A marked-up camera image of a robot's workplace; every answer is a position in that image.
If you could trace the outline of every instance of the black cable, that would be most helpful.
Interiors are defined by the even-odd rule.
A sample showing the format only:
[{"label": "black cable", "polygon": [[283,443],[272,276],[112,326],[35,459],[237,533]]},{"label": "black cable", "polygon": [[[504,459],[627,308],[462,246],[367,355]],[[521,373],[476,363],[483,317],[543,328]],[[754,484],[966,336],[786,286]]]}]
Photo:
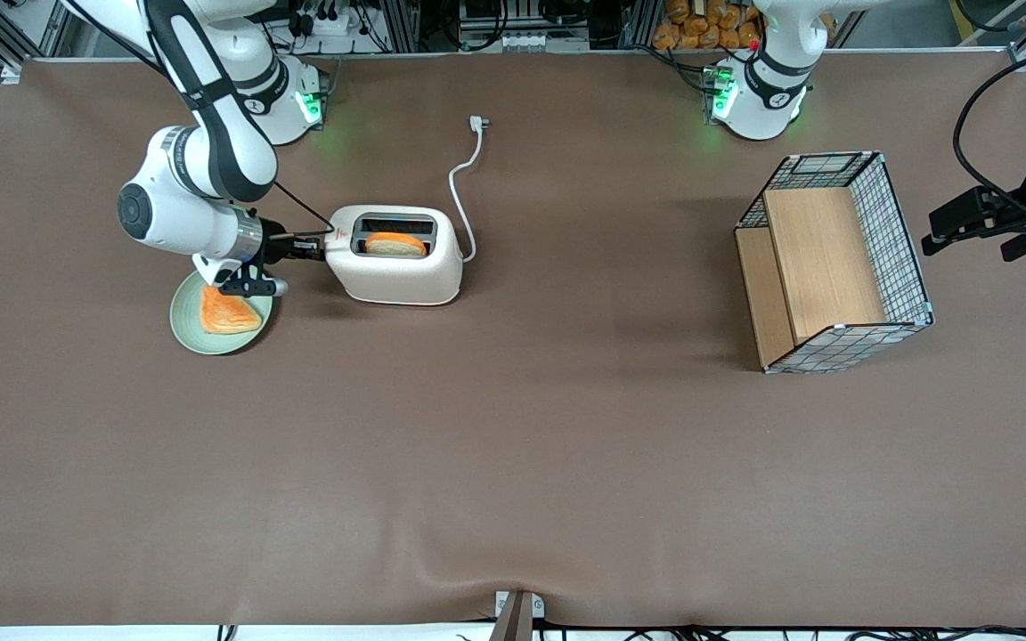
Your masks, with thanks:
[{"label": "black cable", "polygon": [[[960,166],[964,167],[964,171],[969,172],[969,175],[972,175],[973,178],[976,178],[977,183],[980,183],[981,186],[987,187],[994,194],[1000,196],[1000,199],[1004,200],[1004,202],[1015,208],[1018,208],[1018,210],[1023,211],[1023,213],[1026,213],[1026,205],[1024,203],[1019,202],[1019,200],[1013,198],[1013,195],[1009,194],[1009,192],[1003,191],[995,183],[990,182],[990,179],[978,171],[976,167],[973,166],[973,163],[970,163],[969,159],[964,157],[964,151],[960,147],[960,134],[964,130],[964,121],[969,120],[969,113],[973,110],[973,105],[976,105],[976,101],[978,101],[978,98],[980,98],[982,94],[990,88],[990,86],[996,84],[997,81],[1000,81],[1000,78],[1004,78],[1005,76],[1009,76],[1010,73],[1013,73],[1015,70],[1025,68],[1025,66],[1026,57],[1023,61],[1019,61],[1018,63],[1014,63],[1007,66],[1007,68],[997,71],[997,73],[993,74],[992,78],[989,78],[989,80],[984,81],[984,84],[978,86],[976,91],[973,92],[973,96],[969,98],[969,102],[964,103],[963,109],[960,110],[960,117],[956,118],[956,127],[953,127],[952,132],[952,149],[956,154],[956,162],[960,163]],[[957,638],[961,637],[955,636],[942,638],[941,641],[956,641]]]},{"label": "black cable", "polygon": [[117,42],[117,44],[121,44],[122,48],[125,48],[126,51],[129,51],[131,54],[133,54],[133,56],[136,57],[137,61],[143,62],[148,66],[151,66],[151,68],[154,69],[157,73],[159,73],[160,76],[168,78],[168,74],[165,73],[163,69],[160,69],[160,65],[154,63],[153,61],[148,59],[148,57],[146,57],[144,53],[135,49],[133,45],[128,44],[124,39],[122,39],[122,37],[115,36],[113,32],[111,32],[109,29],[106,29],[105,26],[100,24],[97,21],[94,21],[93,16],[89,15],[88,12],[86,12],[84,9],[81,8],[81,4],[78,4],[78,0],[66,0],[66,2],[69,3],[70,6],[73,7],[74,10],[76,10],[80,16],[84,16],[85,22],[88,22],[88,24],[93,25],[93,29],[101,31],[110,40]]},{"label": "black cable", "polygon": [[886,636],[886,634],[879,634],[872,630],[853,633],[850,637],[846,637],[846,641],[859,641],[860,638],[875,638],[876,641],[904,641],[904,637],[899,636],[896,632],[890,632],[889,636]]},{"label": "black cable", "polygon": [[452,11],[453,5],[457,4],[457,0],[442,0],[442,34],[445,36],[445,40],[448,40],[449,44],[453,45],[453,49],[459,51],[480,51],[496,44],[498,40],[505,36],[506,29],[509,29],[510,24],[510,12],[509,7],[506,7],[505,0],[497,0],[497,12],[494,13],[494,32],[489,33],[489,37],[485,39],[484,42],[473,47],[471,44],[464,44],[459,37],[453,36],[450,32],[451,24],[461,24],[461,16],[459,12]]},{"label": "black cable", "polygon": [[298,206],[306,208],[306,210],[309,211],[309,213],[311,215],[314,215],[314,216],[316,216],[316,218],[321,219],[321,222],[324,223],[326,225],[326,227],[327,227],[327,231],[325,233],[330,233],[330,232],[334,231],[334,225],[331,225],[330,222],[329,222],[329,219],[326,218],[326,216],[324,216],[324,215],[320,214],[319,212],[315,211],[307,203],[305,203],[305,202],[303,202],[303,200],[299,199],[299,196],[297,196],[295,194],[290,193],[287,190],[287,187],[284,187],[284,186],[280,185],[280,182],[278,182],[278,179],[276,179],[276,182],[274,182],[273,185],[276,186],[276,187],[278,187],[280,189],[280,191],[282,193],[284,193],[285,195],[287,195],[287,197],[289,199],[295,200],[295,204],[298,204]]},{"label": "black cable", "polygon": [[940,641],[958,641],[960,638],[965,638],[973,636],[973,634],[1010,634],[1013,637],[1026,637],[1026,630],[1019,630],[1017,628],[1009,628],[1005,625],[982,625],[981,628],[976,630],[965,630],[964,632],[957,632],[956,634],[951,634],[948,637],[937,637]]},{"label": "black cable", "polygon": [[268,24],[260,24],[261,28],[264,28],[265,36],[268,36],[268,47],[272,47],[274,51],[278,51],[280,48],[286,49],[287,52],[292,51],[293,46],[288,43],[288,41],[280,38],[280,41],[276,42],[276,37],[273,36],[272,30],[268,29]]},{"label": "black cable", "polygon": [[390,48],[387,47],[386,42],[383,42],[382,38],[379,37],[379,31],[374,28],[374,24],[370,22],[370,12],[367,11],[366,5],[363,5],[363,0],[354,0],[351,5],[354,7],[354,12],[358,13],[359,19],[362,21],[363,25],[366,25],[367,36],[370,36],[370,42],[373,42],[374,47],[378,47],[383,53],[390,53]]},{"label": "black cable", "polygon": [[727,56],[734,57],[734,59],[737,59],[737,61],[741,62],[743,65],[746,65],[746,63],[750,62],[750,57],[747,57],[746,59],[742,59],[742,57],[736,56],[736,54],[734,54],[734,51],[731,50],[731,49],[727,49],[726,47],[724,47],[724,45],[720,44],[719,48],[723,49],[725,51],[725,53],[727,53]]},{"label": "black cable", "polygon": [[956,3],[956,8],[958,11],[960,11],[960,15],[964,16],[964,19],[969,21],[969,24],[975,26],[975,28],[980,29],[981,31],[990,31],[993,33],[1005,33],[1007,31],[1009,31],[1009,28],[1007,28],[1007,26],[992,26],[988,24],[982,24],[981,21],[978,21],[976,19],[976,17],[973,17],[972,15],[969,14],[969,8],[964,7],[964,0],[953,0],[953,1],[954,3]]},{"label": "black cable", "polygon": [[648,47],[648,45],[646,44],[628,44],[627,47],[625,47],[625,49],[639,49],[640,51],[646,51],[648,54],[650,54],[650,56],[656,57],[657,61],[664,63],[664,65],[668,65],[673,70],[675,70],[675,73],[679,75],[679,80],[683,80],[684,84],[687,84],[687,86],[690,86],[696,91],[704,93],[707,92],[707,89],[704,88],[704,85],[697,84],[695,80],[692,80],[692,78],[687,76],[687,72],[692,73],[704,72],[704,68],[701,68],[701,66],[680,63],[679,61],[675,59],[675,56],[672,55],[671,51],[668,51],[667,56],[664,56],[663,53],[660,53],[656,49]]}]

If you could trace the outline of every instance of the white power cord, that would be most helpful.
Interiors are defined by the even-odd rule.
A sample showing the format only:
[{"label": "white power cord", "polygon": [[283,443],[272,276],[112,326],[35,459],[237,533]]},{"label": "white power cord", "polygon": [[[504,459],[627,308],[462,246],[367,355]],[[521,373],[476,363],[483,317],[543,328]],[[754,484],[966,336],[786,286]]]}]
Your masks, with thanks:
[{"label": "white power cord", "polygon": [[487,126],[489,126],[489,121],[485,120],[485,118],[481,118],[480,115],[471,115],[471,117],[469,117],[469,129],[477,134],[477,147],[474,147],[473,155],[472,157],[469,157],[468,161],[465,161],[453,167],[453,169],[448,170],[448,193],[453,196],[453,204],[457,206],[457,213],[462,216],[462,224],[465,225],[465,234],[469,236],[469,255],[465,256],[465,258],[462,259],[462,263],[469,263],[473,259],[473,256],[477,255],[477,242],[473,239],[473,227],[469,226],[469,218],[465,215],[465,208],[462,207],[462,199],[457,196],[457,186],[453,186],[453,175],[465,169],[465,167],[472,166],[473,163],[477,162],[477,155],[481,153],[482,132]]}]

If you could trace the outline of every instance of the bread slice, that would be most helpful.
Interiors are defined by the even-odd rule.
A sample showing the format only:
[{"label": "bread slice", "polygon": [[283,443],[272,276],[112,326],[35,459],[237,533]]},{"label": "bread slice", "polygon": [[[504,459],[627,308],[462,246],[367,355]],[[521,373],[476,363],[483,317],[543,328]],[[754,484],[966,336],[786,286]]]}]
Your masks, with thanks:
[{"label": "bread slice", "polygon": [[247,301],[240,296],[225,296],[212,285],[200,292],[200,325],[210,334],[241,334],[253,332],[264,324]]},{"label": "bread slice", "polygon": [[374,255],[427,255],[427,245],[409,234],[376,232],[366,239],[367,253]]}]

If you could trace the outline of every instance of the bread loaf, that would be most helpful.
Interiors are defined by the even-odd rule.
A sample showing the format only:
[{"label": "bread loaf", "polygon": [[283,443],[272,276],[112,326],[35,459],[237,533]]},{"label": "bread loaf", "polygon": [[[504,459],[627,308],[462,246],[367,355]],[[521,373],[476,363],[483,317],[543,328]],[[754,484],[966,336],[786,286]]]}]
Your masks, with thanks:
[{"label": "bread loaf", "polygon": [[200,327],[210,334],[241,334],[253,332],[264,324],[247,301],[240,296],[225,296],[212,285],[200,292]]},{"label": "bread loaf", "polygon": [[367,236],[365,247],[373,255],[427,255],[427,245],[409,234],[376,232]]},{"label": "bread loaf", "polygon": [[713,49],[719,44],[719,30],[717,26],[712,26],[702,36],[699,37],[699,47],[701,49]]},{"label": "bread loaf", "polygon": [[683,24],[683,21],[692,16],[692,6],[687,0],[667,0],[667,19],[674,24]]},{"label": "bread loaf", "polygon": [[710,28],[710,25],[707,24],[707,17],[689,16],[683,23],[683,34],[684,36],[702,36],[708,28]]},{"label": "bread loaf", "polygon": [[719,33],[719,47],[726,49],[739,48],[739,34],[734,29],[723,29]]},{"label": "bread loaf", "polygon": [[652,36],[652,47],[666,51],[675,49],[675,43],[679,40],[679,26],[673,24],[661,24],[656,28],[656,36]]}]

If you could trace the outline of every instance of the plug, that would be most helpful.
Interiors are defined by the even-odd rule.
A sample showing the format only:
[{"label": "plug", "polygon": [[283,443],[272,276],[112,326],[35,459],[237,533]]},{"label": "plug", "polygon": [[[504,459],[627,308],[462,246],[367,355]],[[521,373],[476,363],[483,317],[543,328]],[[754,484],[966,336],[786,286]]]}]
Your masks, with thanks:
[{"label": "plug", "polygon": [[469,117],[469,130],[476,133],[481,133],[481,130],[489,128],[489,119],[481,118],[480,115],[471,115]]}]

